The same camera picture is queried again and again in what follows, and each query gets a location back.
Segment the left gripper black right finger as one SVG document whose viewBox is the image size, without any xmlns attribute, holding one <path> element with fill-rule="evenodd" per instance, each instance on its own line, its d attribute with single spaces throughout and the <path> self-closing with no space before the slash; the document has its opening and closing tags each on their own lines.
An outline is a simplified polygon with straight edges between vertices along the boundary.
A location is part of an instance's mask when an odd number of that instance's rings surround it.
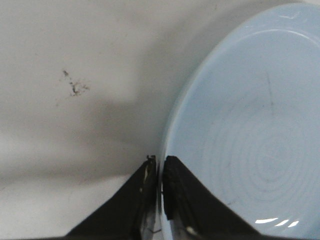
<svg viewBox="0 0 320 240">
<path fill-rule="evenodd" d="M 164 213 L 195 237 L 253 237 L 259 232 L 216 198 L 176 156 L 162 172 Z"/>
</svg>

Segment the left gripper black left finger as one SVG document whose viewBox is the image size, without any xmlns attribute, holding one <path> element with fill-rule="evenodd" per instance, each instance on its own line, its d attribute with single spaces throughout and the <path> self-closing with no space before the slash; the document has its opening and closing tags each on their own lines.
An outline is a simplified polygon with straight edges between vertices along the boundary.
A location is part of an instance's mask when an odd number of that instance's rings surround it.
<svg viewBox="0 0 320 240">
<path fill-rule="evenodd" d="M 76 225 L 68 237 L 151 237 L 157 200 L 154 155 L 134 172 L 103 205 Z"/>
</svg>

